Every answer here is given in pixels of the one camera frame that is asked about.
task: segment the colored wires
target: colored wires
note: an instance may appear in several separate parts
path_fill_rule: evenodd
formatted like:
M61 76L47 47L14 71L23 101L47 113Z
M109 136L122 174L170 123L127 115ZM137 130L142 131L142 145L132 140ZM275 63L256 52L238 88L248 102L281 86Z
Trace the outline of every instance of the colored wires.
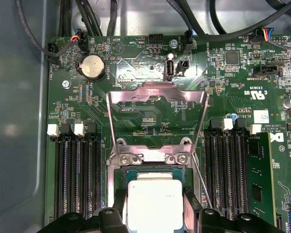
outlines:
M266 42L269 42L272 37L273 28L262 28L264 39Z

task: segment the dimm slot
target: dimm slot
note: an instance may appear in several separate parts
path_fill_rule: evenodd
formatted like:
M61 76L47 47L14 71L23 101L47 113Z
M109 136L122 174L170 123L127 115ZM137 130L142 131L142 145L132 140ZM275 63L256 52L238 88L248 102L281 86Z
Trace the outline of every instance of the dimm slot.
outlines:
M102 161L99 141L93 142L95 146L95 209L102 207Z
M54 218L63 214L63 142L55 142L55 192L54 192Z
M72 157L71 157L71 211L77 212L78 202L78 153L77 153L77 142L72 141Z
M65 142L65 199L66 199L66 213L71 212L72 204L72 142Z

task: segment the black memory slot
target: black memory slot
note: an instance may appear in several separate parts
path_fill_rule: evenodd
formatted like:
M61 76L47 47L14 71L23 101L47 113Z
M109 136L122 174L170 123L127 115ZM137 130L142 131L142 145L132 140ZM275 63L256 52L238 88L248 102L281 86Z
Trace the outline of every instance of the black memory slot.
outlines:
M241 132L239 133L239 148L240 148L240 168L241 168L241 182L242 182L242 205L243 212L249 213L249 198L248 198L248 183L247 183L247 161L246 161L246 144L245 141L247 139L247 133Z
M77 211L77 182L78 182L78 151L77 142L72 141L71 155L71 212Z
M85 213L86 212L86 202L84 199L86 198L86 194L84 193L84 142L79 141L77 142L77 154L78 154L78 194L79 194L79 212Z
M85 141L83 143L84 145L84 151L83 151L83 207L84 211L82 212L84 214L85 219L89 218L89 151L88 151L88 142Z
M240 147L240 137L238 135L233 136L234 142L234 171L235 171L235 198L236 208L238 209L237 215L242 213L242 167L241 167L241 153L242 148Z
M64 159L63 159L63 142L55 142L55 194L54 194L54 218L57 219L63 214L63 174Z
M213 184L212 184L212 170L211 170L211 161L212 161L212 136L211 133L208 131L205 131L205 182L206 182L206 188L207 192L210 198L210 201L213 206L215 206L215 203L213 201Z
M229 195L229 205L228 205L228 218L230 220L234 219L236 210L235 210L235 170L234 168L234 144L233 138L229 133L224 133L224 146L225 153L227 157L227 169L228 173L228 195Z
M65 201L66 201L66 213L71 212L71 203L72 203L72 142L71 140L65 142Z
M224 216L227 216L227 207L228 207L228 175L226 173L227 167L227 158L225 157L224 153L224 140L223 137L220 135L218 138L218 183L219 192L220 192L220 201L221 201L221 212Z
M95 144L95 155L94 155L94 173L95 173L95 209L102 207L102 161L101 161L101 148L100 142L92 142Z

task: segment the cable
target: cable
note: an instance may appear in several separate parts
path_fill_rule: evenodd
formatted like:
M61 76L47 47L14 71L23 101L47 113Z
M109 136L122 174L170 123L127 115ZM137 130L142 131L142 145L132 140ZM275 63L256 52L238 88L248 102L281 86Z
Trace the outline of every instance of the cable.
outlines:
M59 29L58 36L64 36L64 13L65 13L65 0L59 0Z
M185 14L185 12L182 10L182 8L178 5L178 3L175 0L166 0L169 5L172 6L172 8L177 11L177 13L182 17L182 19L184 20L185 24L188 26L189 30L192 30L193 27L187 17L187 15Z
M266 0L266 2L277 11L286 5L281 0ZM291 17L291 9L289 9L285 14Z
M226 31L224 30L224 28L220 24L220 21L219 21L218 16L217 16L217 11L215 9L215 0L209 1L209 10L210 10L211 21L212 21L215 29L217 30L217 32L220 35L226 34Z
M25 15L24 15L24 10L23 10L23 6L21 4L21 0L15 0L16 2L16 6L17 6L17 13L20 19L21 24L24 27L24 30L27 34L27 36L29 37L30 41L32 42L32 44L37 47L41 52L43 52L45 55L50 56L50 57L59 57L61 55L63 55L73 44L72 41L69 41L58 53L53 53L53 52L49 52L47 51L45 48L43 48L35 39L34 35L32 34L28 23L25 19Z
M97 21L97 18L96 18L96 15L91 7L91 5L89 4L88 0L82 0L83 2L83 5L84 5L84 9L89 17L89 19L91 20L92 22L92 25L93 25L93 29L94 29L94 32L97 36L103 36L102 35L102 32L100 30L100 26L98 24L98 21Z
M275 45L275 46L277 46L279 48L285 49L285 50L291 50L291 46L284 46L284 45L281 45L278 42L275 42L273 40L269 40L268 43L272 44L272 45Z
M190 10L189 5L188 5L186 0L181 0L181 3L182 3L182 9L185 7L185 8L188 8ZM220 41L225 41L225 40L231 40L231 39L234 39L238 36L247 35L247 34L251 33L252 31L254 31L256 28L264 27L264 26L272 23L276 19L278 19L280 16L282 16L284 13L286 13L286 11L289 9L291 9L291 1L287 5L282 7L280 10L278 10L277 12L273 13L272 15L270 15L269 17L265 18L264 20L262 20L260 22L254 24L254 25L251 25L250 27L247 27L245 29L242 29L242 30L239 30L239 31L236 31L233 33L223 34L223 35L205 34L205 32L202 30L202 28L198 24L196 18L194 19L194 21L191 21L190 23L193 26L194 31L198 34L198 36L200 37L201 40L204 40L207 42L220 42Z
M107 29L107 36L114 35L117 19L117 0L110 1L110 21Z
M82 1L81 0L75 0L77 6L78 6L78 9L81 13L81 16L82 16L82 19L83 19L83 22L85 23L85 26L87 28L87 31L88 31L88 34L90 36L95 36L95 32L94 32L94 29L93 29L93 26L91 24L91 21L89 20L89 17L87 16L86 14L86 11L85 11L85 8L82 4Z
M64 30L65 36L71 36L72 0L65 1Z

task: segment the gray case wall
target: gray case wall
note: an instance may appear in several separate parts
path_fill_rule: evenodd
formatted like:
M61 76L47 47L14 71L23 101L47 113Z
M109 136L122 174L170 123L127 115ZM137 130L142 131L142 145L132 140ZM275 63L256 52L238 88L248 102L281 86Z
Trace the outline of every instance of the gray case wall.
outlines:
M23 0L32 32L45 44L56 35L58 0ZM91 0L105 34L109 0ZM183 34L185 24L165 0L119 0L116 35ZM189 0L207 33L207 0ZM217 0L228 32L262 20L274 10L264 0ZM73 7L73 16L77 13ZM281 17L274 33L291 33ZM19 23L14 0L0 0L0 233L34 233L44 222L48 64Z

